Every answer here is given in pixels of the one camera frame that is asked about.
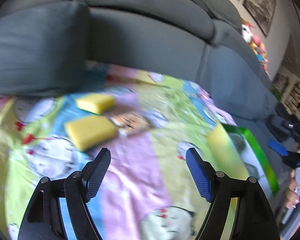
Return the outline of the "person's hand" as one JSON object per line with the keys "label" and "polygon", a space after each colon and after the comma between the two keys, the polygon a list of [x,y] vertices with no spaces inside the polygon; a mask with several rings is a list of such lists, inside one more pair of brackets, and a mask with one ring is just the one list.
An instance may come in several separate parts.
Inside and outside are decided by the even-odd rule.
{"label": "person's hand", "polygon": [[299,185],[295,180],[295,170],[292,170],[290,173],[290,182],[288,189],[286,191],[286,201],[285,207],[288,209],[296,208],[300,203],[300,198],[298,196]]}

